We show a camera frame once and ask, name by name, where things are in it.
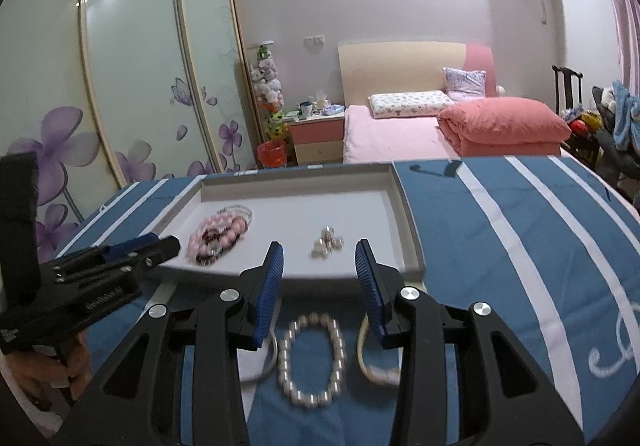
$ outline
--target curtain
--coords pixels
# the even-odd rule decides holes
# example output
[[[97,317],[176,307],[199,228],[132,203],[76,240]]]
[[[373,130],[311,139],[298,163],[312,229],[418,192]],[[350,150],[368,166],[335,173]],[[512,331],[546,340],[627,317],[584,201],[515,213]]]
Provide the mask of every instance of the curtain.
[[[640,2],[612,2],[620,46],[620,79],[633,95],[640,95]]]

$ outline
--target patterned pillow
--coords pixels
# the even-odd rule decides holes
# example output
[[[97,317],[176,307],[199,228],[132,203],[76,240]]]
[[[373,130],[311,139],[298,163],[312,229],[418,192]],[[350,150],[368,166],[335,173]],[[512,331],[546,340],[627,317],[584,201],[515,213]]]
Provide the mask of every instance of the patterned pillow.
[[[377,93],[369,97],[374,119],[436,117],[455,104],[442,90],[431,92]]]
[[[482,99],[486,96],[485,70],[458,70],[443,68],[447,79],[447,95],[457,102]]]

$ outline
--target headboard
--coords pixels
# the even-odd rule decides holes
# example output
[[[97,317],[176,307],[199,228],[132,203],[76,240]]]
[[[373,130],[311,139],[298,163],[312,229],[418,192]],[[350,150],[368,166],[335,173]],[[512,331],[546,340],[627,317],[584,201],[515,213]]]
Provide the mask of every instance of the headboard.
[[[368,105],[374,93],[444,90],[443,66],[486,70],[486,96],[495,96],[489,47],[442,42],[390,42],[338,47],[346,106]]]

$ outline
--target red bucket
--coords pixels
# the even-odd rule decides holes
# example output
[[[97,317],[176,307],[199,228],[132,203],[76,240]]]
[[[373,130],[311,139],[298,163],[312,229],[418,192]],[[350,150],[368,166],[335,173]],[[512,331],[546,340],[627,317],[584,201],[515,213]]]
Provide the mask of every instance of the red bucket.
[[[258,146],[258,159],[265,168],[282,168],[287,165],[287,144],[284,140],[263,142]]]

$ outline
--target purple pillow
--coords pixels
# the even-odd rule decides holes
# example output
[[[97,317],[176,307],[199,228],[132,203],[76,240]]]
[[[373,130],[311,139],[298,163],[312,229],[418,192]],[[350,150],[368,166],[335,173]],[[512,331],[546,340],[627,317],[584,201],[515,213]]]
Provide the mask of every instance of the purple pillow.
[[[486,96],[485,70],[460,70],[443,68],[446,77],[446,92],[457,102],[484,99]]]

